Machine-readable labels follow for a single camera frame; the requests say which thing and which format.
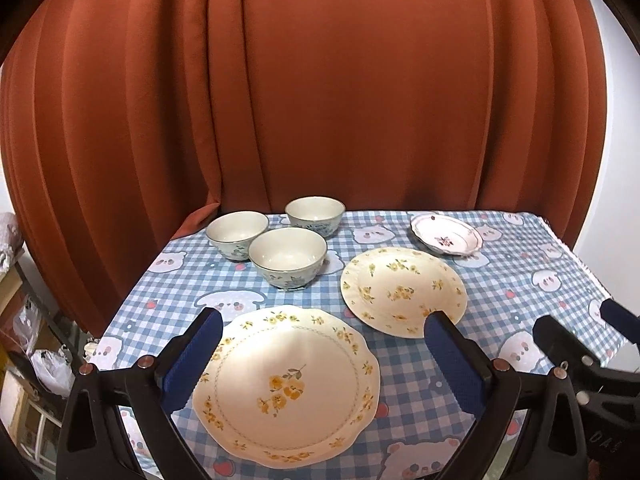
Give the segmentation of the scalloped yellow flower plate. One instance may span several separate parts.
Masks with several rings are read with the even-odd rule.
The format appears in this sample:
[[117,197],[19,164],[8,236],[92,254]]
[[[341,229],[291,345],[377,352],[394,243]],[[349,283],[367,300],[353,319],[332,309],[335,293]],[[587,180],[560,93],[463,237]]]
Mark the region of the scalloped yellow flower plate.
[[195,415],[241,460],[293,469],[348,450],[374,419],[378,359],[363,336],[320,309],[238,316],[192,393]]

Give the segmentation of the blue pattern bowl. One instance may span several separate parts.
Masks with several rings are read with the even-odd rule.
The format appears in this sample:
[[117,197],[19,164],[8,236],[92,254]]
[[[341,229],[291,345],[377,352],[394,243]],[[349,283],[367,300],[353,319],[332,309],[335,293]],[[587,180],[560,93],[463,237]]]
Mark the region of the blue pattern bowl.
[[326,196],[296,198],[285,206],[291,226],[314,231],[323,237],[330,237],[337,231],[345,211],[342,202]]
[[318,275],[326,240],[303,228],[282,228],[260,234],[248,248],[250,261],[262,278],[280,289],[305,287]]
[[252,241],[268,230],[269,219],[258,211],[235,211],[210,222],[205,235],[224,258],[246,261]]

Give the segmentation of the small red flower plate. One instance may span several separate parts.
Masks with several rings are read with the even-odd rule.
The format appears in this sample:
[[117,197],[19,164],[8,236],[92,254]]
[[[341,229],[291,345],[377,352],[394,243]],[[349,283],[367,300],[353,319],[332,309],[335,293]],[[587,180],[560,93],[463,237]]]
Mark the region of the small red flower plate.
[[418,214],[410,221],[410,229],[420,242],[439,255],[466,257],[483,247],[477,229],[446,214]]

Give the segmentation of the round yellow flower plate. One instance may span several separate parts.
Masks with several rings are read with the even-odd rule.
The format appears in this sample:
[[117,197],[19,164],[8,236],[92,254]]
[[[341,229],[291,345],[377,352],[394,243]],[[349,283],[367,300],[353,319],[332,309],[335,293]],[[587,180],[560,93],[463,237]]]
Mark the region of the round yellow flower plate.
[[399,338],[421,338],[426,318],[436,311],[459,322],[469,302],[462,278],[451,266],[403,247],[370,249],[352,258],[340,286],[358,320]]

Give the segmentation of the cluttered shelf with bags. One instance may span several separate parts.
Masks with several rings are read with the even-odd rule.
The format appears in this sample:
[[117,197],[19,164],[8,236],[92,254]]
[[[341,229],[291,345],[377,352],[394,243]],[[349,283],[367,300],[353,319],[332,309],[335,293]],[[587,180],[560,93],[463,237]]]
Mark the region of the cluttered shelf with bags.
[[27,275],[14,214],[1,215],[1,427],[39,479],[55,477],[67,396],[82,361],[81,330],[52,313]]

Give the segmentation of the blue checkered tablecloth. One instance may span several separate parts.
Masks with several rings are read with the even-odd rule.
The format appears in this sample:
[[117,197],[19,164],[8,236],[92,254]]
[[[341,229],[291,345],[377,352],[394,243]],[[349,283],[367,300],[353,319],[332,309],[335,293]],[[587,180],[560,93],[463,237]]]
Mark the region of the blue checkered tablecloth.
[[[533,346],[537,318],[550,314],[600,360],[623,347],[623,337],[599,318],[605,288],[534,214],[468,211],[462,220],[483,237],[480,251],[451,259],[469,296],[459,328],[488,356],[543,373],[550,364]],[[353,211],[328,243],[328,260],[311,284],[296,290],[270,286],[249,263],[226,260],[204,233],[168,243],[124,300],[93,352],[102,370],[157,354],[201,309],[235,315],[292,304],[331,312],[352,322],[340,277],[346,263],[373,248],[408,247],[410,214]],[[378,358],[382,388],[378,412],[355,444],[333,460],[290,469],[290,479],[413,479],[441,467],[472,419],[459,410],[423,341],[365,328]]]

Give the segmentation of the orange curtain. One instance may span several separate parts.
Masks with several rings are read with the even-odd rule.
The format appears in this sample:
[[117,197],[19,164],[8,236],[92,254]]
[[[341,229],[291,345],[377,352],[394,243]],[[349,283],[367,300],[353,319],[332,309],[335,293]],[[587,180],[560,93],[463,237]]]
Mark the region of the orange curtain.
[[589,0],[34,0],[1,76],[18,222],[95,335],[168,240],[304,195],[574,244],[605,115]]

